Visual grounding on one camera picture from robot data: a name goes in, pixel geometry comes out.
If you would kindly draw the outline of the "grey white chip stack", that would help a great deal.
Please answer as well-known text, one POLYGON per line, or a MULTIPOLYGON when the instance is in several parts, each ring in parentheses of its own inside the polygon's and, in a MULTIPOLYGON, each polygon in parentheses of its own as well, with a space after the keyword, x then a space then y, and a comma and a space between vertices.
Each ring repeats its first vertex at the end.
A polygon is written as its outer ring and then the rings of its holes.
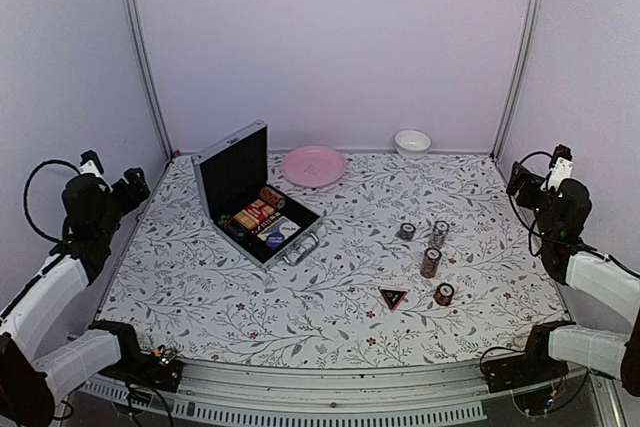
POLYGON ((448 236, 449 224, 446 221, 438 220, 433 224, 429 245, 431 248, 440 250, 448 236))

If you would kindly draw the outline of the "aluminium poker case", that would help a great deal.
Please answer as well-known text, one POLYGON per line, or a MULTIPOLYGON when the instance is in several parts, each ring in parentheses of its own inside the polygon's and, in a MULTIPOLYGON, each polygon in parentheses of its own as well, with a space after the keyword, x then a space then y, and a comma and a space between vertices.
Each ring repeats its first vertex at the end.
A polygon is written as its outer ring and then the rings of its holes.
POLYGON ((257 120, 196 153, 192 163, 202 207, 214 229, 256 266, 267 269, 280 261, 297 266, 319 247, 317 227, 321 217, 269 182, 265 121, 257 120), (249 239, 234 241, 217 225, 219 217, 224 214, 234 217, 260 199, 259 192, 265 186, 285 196, 286 205, 281 210, 273 208, 271 217, 249 230, 249 239), (272 249, 266 245, 266 237, 279 232, 278 224, 283 220, 296 223, 300 229, 272 249))

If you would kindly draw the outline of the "brown tall chip stack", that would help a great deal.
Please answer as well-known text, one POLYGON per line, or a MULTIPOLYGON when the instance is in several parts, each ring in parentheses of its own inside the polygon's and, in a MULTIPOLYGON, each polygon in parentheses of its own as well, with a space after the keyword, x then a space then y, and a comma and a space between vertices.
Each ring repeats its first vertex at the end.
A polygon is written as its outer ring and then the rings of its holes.
POLYGON ((430 247, 424 251, 422 263, 420 267, 420 274, 424 278, 433 278, 440 264, 442 253, 439 249, 430 247))

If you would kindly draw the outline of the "purple black chip stack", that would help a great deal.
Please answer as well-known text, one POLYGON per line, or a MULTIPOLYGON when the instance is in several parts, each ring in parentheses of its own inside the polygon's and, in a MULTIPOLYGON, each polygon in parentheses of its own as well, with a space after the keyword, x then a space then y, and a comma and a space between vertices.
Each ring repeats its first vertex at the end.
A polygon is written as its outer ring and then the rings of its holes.
POLYGON ((408 222, 402 223, 397 231, 397 237, 404 241, 411 241, 416 233, 416 227, 408 222))

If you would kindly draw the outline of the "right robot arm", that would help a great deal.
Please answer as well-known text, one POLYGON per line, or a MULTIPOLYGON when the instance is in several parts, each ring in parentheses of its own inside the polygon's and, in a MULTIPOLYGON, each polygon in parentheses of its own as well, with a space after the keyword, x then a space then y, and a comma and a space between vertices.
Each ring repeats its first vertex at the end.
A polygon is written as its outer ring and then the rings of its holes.
POLYGON ((537 383, 562 362, 571 362, 621 382, 639 395, 639 274, 610 254, 582 241, 592 202, 586 186, 569 173, 571 161, 558 157, 545 176, 515 162, 506 193, 513 206, 530 210, 539 236, 539 257, 556 283, 604 304, 631 326, 629 334, 595 330, 567 321, 532 328, 517 374, 537 383))

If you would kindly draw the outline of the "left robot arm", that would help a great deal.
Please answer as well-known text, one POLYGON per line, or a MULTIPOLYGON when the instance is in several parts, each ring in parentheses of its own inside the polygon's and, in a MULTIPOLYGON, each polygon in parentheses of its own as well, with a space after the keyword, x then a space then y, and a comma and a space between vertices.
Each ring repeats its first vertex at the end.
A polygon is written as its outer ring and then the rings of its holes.
POLYGON ((66 217, 43 267, 1 313, 1 414, 20 426, 47 426, 57 405, 91 376, 113 367, 128 381, 148 373, 134 328, 96 322, 45 356, 37 351, 66 307, 101 275, 121 220, 148 199, 140 168, 108 184, 86 161, 61 194, 66 217))

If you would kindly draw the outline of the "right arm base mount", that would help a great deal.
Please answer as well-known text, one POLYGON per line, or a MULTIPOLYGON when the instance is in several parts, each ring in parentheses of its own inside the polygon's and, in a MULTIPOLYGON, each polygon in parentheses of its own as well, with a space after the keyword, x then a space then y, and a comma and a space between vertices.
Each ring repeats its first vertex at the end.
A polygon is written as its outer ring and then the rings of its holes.
POLYGON ((511 350, 510 356, 488 358, 490 353, 497 351, 507 351, 507 348, 491 347, 487 349, 478 364, 490 393, 561 380, 569 374, 569 366, 566 361, 533 359, 524 352, 514 350, 511 350))

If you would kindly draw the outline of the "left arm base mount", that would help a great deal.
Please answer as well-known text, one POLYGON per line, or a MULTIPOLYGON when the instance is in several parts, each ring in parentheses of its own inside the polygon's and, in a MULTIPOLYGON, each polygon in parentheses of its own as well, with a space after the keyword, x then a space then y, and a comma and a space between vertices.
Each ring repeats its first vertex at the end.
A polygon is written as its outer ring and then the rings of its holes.
POLYGON ((177 350, 160 345, 150 352, 139 352, 104 368, 100 374, 139 386, 150 386, 162 392, 176 393, 182 379, 184 363, 177 350))

